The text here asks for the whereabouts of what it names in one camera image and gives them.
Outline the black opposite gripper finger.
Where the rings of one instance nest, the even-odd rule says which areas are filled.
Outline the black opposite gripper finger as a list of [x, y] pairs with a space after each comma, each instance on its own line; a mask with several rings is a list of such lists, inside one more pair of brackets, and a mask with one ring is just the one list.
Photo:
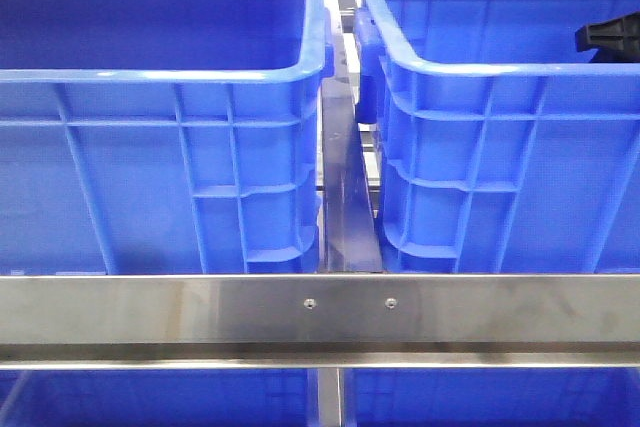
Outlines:
[[639, 15], [586, 24], [575, 33], [575, 47], [577, 52], [595, 49], [591, 63], [638, 63]]

